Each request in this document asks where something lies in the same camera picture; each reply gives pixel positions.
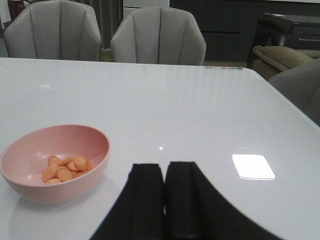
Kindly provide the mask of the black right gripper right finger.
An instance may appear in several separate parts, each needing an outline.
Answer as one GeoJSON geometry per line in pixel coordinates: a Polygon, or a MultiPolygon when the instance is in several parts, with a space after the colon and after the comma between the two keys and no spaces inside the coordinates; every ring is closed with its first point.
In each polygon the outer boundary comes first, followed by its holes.
{"type": "Polygon", "coordinates": [[[169,240],[276,240],[209,182],[195,162],[171,162],[165,177],[169,240]]]}

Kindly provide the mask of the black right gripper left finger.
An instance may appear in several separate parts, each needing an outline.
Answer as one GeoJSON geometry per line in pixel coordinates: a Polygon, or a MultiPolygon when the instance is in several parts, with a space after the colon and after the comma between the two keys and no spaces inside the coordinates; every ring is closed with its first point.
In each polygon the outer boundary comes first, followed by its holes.
{"type": "Polygon", "coordinates": [[[92,240],[162,240],[164,181],[157,164],[134,164],[92,240]]]}

